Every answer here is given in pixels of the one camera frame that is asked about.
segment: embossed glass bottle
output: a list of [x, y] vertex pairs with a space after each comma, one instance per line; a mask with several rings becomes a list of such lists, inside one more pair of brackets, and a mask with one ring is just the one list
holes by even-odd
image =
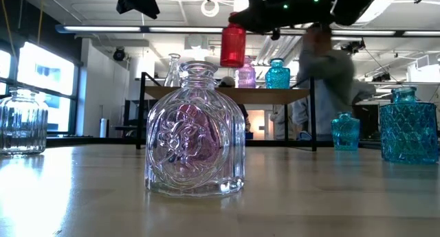
[[266, 73], [267, 89], [288, 89], [290, 84], [290, 69], [283, 67], [282, 58], [270, 60], [271, 68]]
[[164, 86], [165, 87], [180, 87], [180, 76], [179, 76], [179, 54], [169, 54], [170, 57], [170, 68], [168, 74], [166, 75]]
[[172, 196], [237, 192], [245, 175], [243, 114], [215, 91], [215, 65], [192, 61], [180, 67], [188, 72], [182, 88], [148, 115], [146, 187]]
[[393, 89], [394, 103], [381, 106], [382, 158], [402, 163], [439, 160], [435, 105], [416, 102], [414, 87]]
[[338, 118], [331, 121], [335, 150], [357, 150], [359, 130], [360, 120], [351, 117], [350, 112], [338, 113]]
[[239, 88], [255, 89], [255, 69], [249, 56], [245, 57], [245, 64], [235, 71], [235, 84]]
[[27, 89], [0, 100], [0, 155], [36, 155], [46, 149], [47, 105]]

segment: small teal bottle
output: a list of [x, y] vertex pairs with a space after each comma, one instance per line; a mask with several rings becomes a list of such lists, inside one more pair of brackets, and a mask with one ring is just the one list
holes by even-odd
[[282, 58], [270, 60], [270, 69], [266, 73], [267, 89], [288, 89], [290, 86], [290, 69], [283, 67]]
[[335, 150], [358, 150], [360, 120], [351, 117], [350, 112], [338, 113], [331, 121], [331, 134]]
[[380, 142], [385, 161], [431, 164], [439, 160], [435, 105], [416, 102], [416, 90], [393, 89], [394, 103], [380, 107]]

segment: glass jar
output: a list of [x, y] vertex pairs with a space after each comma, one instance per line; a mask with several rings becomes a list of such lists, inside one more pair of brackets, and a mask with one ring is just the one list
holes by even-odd
[[240, 25], [229, 23], [221, 33], [220, 65], [223, 67], [240, 68], [244, 65], [246, 46], [246, 30]]
[[415, 101], [414, 87], [393, 89], [393, 104], [379, 110], [382, 158], [402, 163], [439, 160], [435, 105]]
[[266, 73], [267, 89], [288, 89], [290, 86], [290, 69], [283, 67], [282, 58], [270, 60], [270, 69]]
[[338, 118], [331, 121], [335, 150], [357, 150], [359, 130], [360, 120], [351, 117], [350, 112], [338, 113]]
[[238, 88], [255, 89], [255, 69], [249, 56], [245, 57], [245, 64], [235, 71], [235, 84]]
[[0, 101], [0, 154], [35, 155], [46, 149], [47, 105], [27, 89]]
[[165, 87], [180, 87], [180, 76], [179, 76], [179, 54], [169, 54], [170, 58], [170, 68], [168, 69], [168, 74], [165, 78]]
[[245, 120], [228, 96], [215, 91], [217, 67], [180, 65], [182, 87], [148, 115], [145, 184], [171, 196], [237, 192], [244, 182]]

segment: ceiling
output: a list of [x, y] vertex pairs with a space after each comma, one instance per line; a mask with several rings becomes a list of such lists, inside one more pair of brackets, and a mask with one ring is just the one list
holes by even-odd
[[[40, 6], [41, 0], [28, 0]], [[69, 25], [178, 25], [178, 26], [226, 26], [229, 13], [233, 11], [233, 0], [221, 0], [220, 11], [214, 17], [201, 13], [202, 0], [156, 0], [160, 14], [157, 20], [136, 11], [119, 15], [116, 12], [117, 0], [43, 0], [44, 11], [58, 21]], [[414, 4], [412, 0], [396, 0], [383, 14], [365, 25], [369, 29], [440, 29], [440, 0], [422, 0]], [[169, 53], [184, 54], [185, 34], [107, 34], [100, 35], [100, 43], [106, 52], [114, 50], [112, 43], [124, 40], [148, 40], [161, 56], [156, 63], [160, 76], [166, 74], [166, 59]], [[219, 42], [219, 35], [207, 35], [212, 43]], [[247, 36], [246, 54], [258, 56], [265, 41], [264, 36]], [[385, 67], [396, 79], [405, 78], [406, 65], [429, 53], [440, 52], [440, 38], [366, 38], [370, 54], [361, 51], [353, 57], [357, 76]], [[141, 56], [142, 47], [128, 47], [132, 56]], [[216, 45], [214, 56], [219, 56], [220, 46]]]

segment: gray shirt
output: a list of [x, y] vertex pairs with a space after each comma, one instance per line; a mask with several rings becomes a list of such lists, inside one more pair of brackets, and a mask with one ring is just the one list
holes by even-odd
[[[324, 56], [315, 56], [311, 47], [304, 46], [300, 55], [300, 70], [297, 81], [315, 78], [316, 132], [319, 135], [331, 134], [331, 121], [337, 112], [351, 111], [351, 86], [355, 67], [350, 56], [344, 51], [331, 50]], [[300, 87], [308, 88], [308, 83]], [[304, 111], [304, 102], [294, 105], [295, 111]], [[304, 119], [295, 118], [296, 124]]]

